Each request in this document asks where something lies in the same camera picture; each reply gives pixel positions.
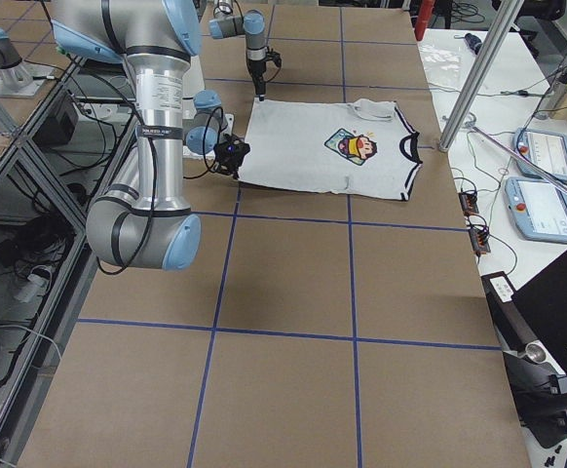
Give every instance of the cartoon graphic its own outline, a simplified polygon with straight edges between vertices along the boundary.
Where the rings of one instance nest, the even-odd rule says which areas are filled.
[[[377,154],[377,143],[372,141],[370,137],[371,135],[355,135],[347,130],[340,129],[324,145],[347,161],[361,166]]]

